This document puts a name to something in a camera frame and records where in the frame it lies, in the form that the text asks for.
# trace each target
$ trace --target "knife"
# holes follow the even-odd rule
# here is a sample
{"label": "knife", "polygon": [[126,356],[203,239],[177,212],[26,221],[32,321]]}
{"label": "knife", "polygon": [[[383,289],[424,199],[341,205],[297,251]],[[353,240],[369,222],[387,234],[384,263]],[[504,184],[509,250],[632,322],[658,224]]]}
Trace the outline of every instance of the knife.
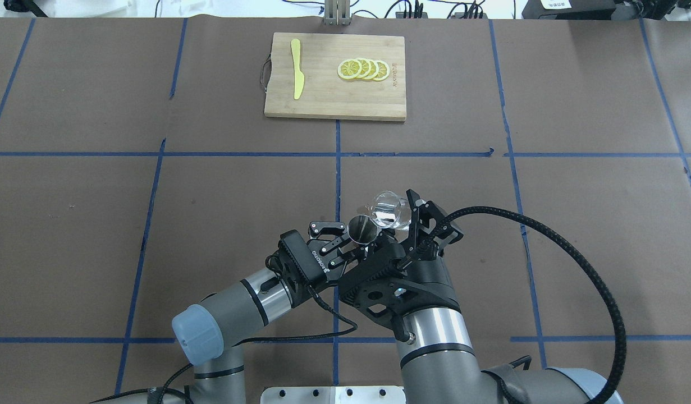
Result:
{"label": "knife", "polygon": [[305,85],[305,75],[300,70],[300,39],[291,41],[291,51],[293,52],[293,71],[295,73],[293,98],[300,99],[303,93],[303,86]]}

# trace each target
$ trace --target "brown table surface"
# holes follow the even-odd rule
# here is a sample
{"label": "brown table surface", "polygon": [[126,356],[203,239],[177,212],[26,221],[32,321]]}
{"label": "brown table surface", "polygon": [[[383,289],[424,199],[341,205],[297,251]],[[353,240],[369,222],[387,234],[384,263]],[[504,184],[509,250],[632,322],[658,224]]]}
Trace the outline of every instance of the brown table surface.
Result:
{"label": "brown table surface", "polygon": [[[407,121],[265,118],[274,31],[404,36]],[[173,315],[280,233],[409,187],[561,232],[620,304],[625,402],[691,402],[691,23],[210,16],[0,20],[0,402],[163,383],[186,363]],[[612,329],[576,264],[517,224],[459,223],[447,262],[481,366],[607,374]],[[389,331],[341,309],[347,338],[246,348],[249,402],[401,383]],[[261,335],[332,328],[308,302]]]}

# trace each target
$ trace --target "white label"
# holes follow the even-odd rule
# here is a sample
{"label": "white label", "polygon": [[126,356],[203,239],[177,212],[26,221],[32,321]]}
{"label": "white label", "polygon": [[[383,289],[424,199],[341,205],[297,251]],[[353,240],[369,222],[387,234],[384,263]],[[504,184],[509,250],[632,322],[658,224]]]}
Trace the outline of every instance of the white label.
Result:
{"label": "white label", "polygon": [[563,10],[564,8],[572,8],[569,0],[540,0],[540,2],[545,10]]}

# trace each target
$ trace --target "sliced lemon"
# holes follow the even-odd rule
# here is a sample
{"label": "sliced lemon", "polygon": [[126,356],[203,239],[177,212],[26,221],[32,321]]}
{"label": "sliced lemon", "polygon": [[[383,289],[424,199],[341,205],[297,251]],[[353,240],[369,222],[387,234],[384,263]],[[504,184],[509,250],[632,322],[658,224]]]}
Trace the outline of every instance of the sliced lemon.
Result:
{"label": "sliced lemon", "polygon": [[360,74],[363,65],[358,59],[345,59],[338,65],[338,76],[341,79],[352,80]]}
{"label": "sliced lemon", "polygon": [[373,80],[375,77],[378,77],[378,72],[381,71],[381,67],[375,61],[368,59],[368,63],[370,63],[370,74],[363,77],[363,80]]}
{"label": "sliced lemon", "polygon": [[383,81],[390,75],[390,65],[383,61],[374,61],[378,66],[378,73],[373,77],[373,81]]}
{"label": "sliced lemon", "polygon": [[370,59],[365,59],[365,57],[358,57],[358,62],[360,62],[360,65],[362,66],[360,68],[360,74],[358,74],[359,79],[363,79],[364,77],[370,75],[370,70],[373,68],[371,66]]}

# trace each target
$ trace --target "cutting board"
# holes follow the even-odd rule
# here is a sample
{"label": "cutting board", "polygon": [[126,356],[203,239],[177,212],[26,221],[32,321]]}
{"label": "cutting board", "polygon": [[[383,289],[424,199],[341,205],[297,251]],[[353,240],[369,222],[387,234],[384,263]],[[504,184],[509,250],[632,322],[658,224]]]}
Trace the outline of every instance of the cutting board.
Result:
{"label": "cutting board", "polygon": [[[301,41],[305,75],[298,100],[293,94],[293,38]],[[387,62],[390,76],[380,82],[341,79],[338,65],[355,57]],[[402,36],[275,33],[271,62],[266,117],[402,122],[407,116]]]}

